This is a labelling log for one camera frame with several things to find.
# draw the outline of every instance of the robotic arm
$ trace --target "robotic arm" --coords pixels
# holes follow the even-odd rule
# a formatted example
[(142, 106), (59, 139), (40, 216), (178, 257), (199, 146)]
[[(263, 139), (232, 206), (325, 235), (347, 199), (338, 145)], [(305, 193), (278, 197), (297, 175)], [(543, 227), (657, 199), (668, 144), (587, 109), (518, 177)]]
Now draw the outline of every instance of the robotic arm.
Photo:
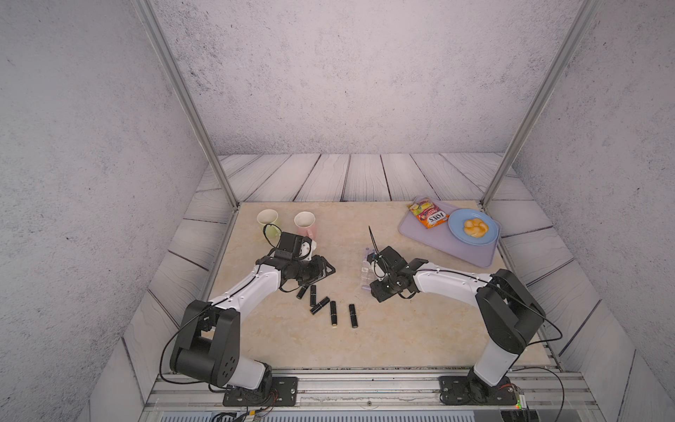
[[(272, 378), (269, 365), (240, 356), (241, 322), (288, 280), (295, 279), (299, 287), (306, 288), (335, 273), (325, 258), (312, 256), (315, 249), (316, 242), (310, 238), (282, 232), (279, 245), (257, 260), (253, 270), (234, 287), (211, 302), (190, 303), (171, 354), (171, 369), (219, 388), (228, 386), (223, 399), (226, 406), (270, 404), (271, 392), (278, 396), (284, 381)], [(505, 396), (507, 389), (500, 387), (509, 383), (506, 372), (545, 317), (515, 275), (505, 269), (491, 275), (465, 273), (424, 259), (408, 263), (390, 246), (368, 260), (378, 276), (371, 283), (371, 293), (379, 302), (408, 290), (411, 294), (441, 294), (480, 310), (490, 340), (468, 377), (449, 381), (453, 391), (441, 394), (443, 403), (467, 404), (463, 399), (452, 402), (466, 395), (476, 404), (492, 404), (494, 398), (500, 400), (494, 404), (515, 404), (511, 403), (515, 396)], [(213, 339), (202, 335), (213, 328)], [(291, 394), (296, 391), (288, 389)], [(441, 385), (441, 391), (447, 389)], [(293, 401), (294, 396), (284, 400), (284, 405), (292, 406)]]
[[(190, 303), (171, 354), (171, 370), (217, 387), (240, 387), (247, 390), (247, 401), (265, 402), (271, 368), (240, 356), (241, 322), (288, 280), (307, 287), (335, 273), (324, 257), (312, 256), (316, 247), (308, 237), (282, 232), (279, 245), (257, 260), (241, 282), (211, 302)], [(213, 339), (202, 336), (214, 327)]]
[[(482, 357), (469, 371), (466, 393), (477, 404), (495, 397), (509, 383), (505, 376), (535, 335), (545, 313), (520, 280), (505, 269), (494, 274), (473, 274), (442, 268), (424, 259), (406, 262), (392, 247), (368, 257), (378, 280), (371, 294), (383, 302), (407, 289), (437, 293), (478, 308), (490, 340)], [(460, 392), (450, 394), (459, 397)], [(449, 402), (446, 404), (466, 404)]]

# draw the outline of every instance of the gray textured wall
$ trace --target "gray textured wall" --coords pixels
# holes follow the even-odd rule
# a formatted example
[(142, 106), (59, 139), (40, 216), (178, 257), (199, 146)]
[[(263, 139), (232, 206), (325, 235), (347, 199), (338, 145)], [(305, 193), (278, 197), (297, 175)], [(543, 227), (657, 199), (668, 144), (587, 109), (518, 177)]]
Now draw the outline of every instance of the gray textured wall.
[(0, 3), (0, 419), (73, 421), (206, 167), (129, 0)]
[(503, 151), (581, 0), (152, 0), (219, 154)]
[(675, 3), (605, 0), (516, 161), (675, 397)]

